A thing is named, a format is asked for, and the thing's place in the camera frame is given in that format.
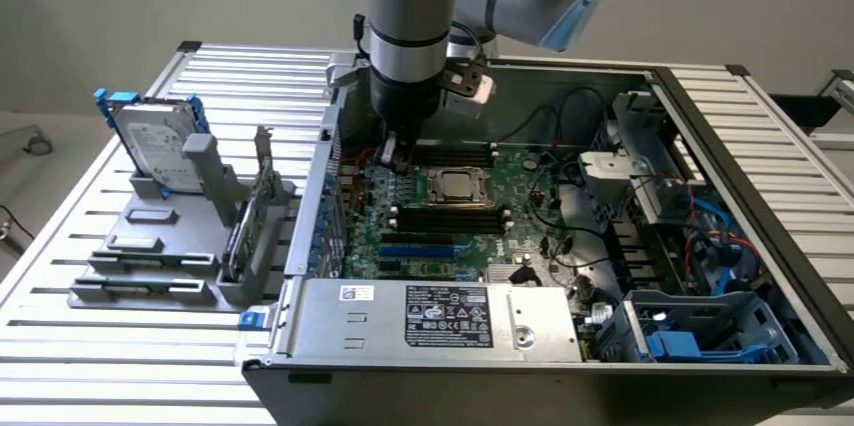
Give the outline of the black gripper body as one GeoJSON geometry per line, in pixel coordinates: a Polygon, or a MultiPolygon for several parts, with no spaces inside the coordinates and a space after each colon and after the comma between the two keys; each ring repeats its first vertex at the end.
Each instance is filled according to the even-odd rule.
{"type": "Polygon", "coordinates": [[[392,80],[375,67],[369,68],[369,101],[387,132],[418,136],[424,121],[438,111],[440,92],[438,75],[407,83],[392,80]]]}

